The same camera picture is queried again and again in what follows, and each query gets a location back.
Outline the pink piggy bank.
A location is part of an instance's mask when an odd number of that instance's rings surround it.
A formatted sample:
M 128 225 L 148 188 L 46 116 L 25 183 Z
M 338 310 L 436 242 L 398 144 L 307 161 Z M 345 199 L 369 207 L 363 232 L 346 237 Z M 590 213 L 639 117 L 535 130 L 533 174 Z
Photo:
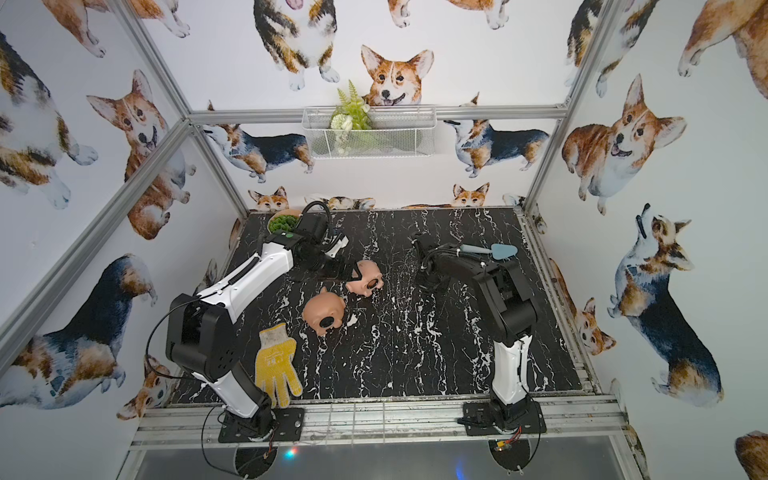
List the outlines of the pink piggy bank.
M 349 293 L 371 297 L 375 290 L 384 286 L 383 275 L 376 262 L 360 260 L 353 271 L 353 279 L 345 284 Z
M 346 304 L 342 297 L 322 287 L 304 306 L 302 319 L 319 336 L 342 326 Z

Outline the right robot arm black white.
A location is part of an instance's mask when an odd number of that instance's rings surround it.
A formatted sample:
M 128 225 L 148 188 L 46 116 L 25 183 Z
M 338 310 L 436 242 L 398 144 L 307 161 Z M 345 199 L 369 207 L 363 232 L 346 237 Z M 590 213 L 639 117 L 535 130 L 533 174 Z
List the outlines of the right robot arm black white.
M 423 289 L 459 283 L 474 298 L 481 331 L 494 346 L 492 404 L 503 411 L 526 408 L 528 350 L 539 308 L 517 258 L 518 248 L 503 243 L 439 245 L 426 234 L 412 245 L 418 258 L 416 281 Z

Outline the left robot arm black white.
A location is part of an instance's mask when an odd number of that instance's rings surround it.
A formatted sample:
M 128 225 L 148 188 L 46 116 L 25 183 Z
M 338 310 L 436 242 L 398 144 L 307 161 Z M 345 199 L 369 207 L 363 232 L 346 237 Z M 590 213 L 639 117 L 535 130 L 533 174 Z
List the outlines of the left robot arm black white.
M 214 390 L 236 417 L 271 417 L 268 394 L 246 373 L 237 350 L 235 323 L 244 310 L 293 268 L 332 281 L 349 281 L 361 273 L 355 262 L 340 254 L 348 238 L 342 232 L 329 233 L 332 221 L 324 202 L 310 202 L 293 231 L 269 234 L 261 251 L 229 275 L 195 295 L 181 294 L 171 303 L 166 357 Z

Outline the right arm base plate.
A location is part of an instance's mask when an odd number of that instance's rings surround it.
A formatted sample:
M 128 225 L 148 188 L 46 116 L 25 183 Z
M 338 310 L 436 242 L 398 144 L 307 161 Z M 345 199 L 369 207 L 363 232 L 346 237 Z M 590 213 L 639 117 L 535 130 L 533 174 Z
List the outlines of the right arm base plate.
M 495 400 L 464 403 L 457 423 L 470 437 L 512 436 L 514 433 L 537 435 L 547 431 L 541 405 L 533 400 L 513 406 L 504 406 Z

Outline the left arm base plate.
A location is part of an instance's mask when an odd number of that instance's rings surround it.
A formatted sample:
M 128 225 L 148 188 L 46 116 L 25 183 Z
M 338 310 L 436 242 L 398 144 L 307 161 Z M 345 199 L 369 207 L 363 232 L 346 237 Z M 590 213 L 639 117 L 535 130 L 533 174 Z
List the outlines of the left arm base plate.
M 243 418 L 225 410 L 218 436 L 220 443 L 287 441 L 301 438 L 306 411 L 303 408 L 261 409 Z

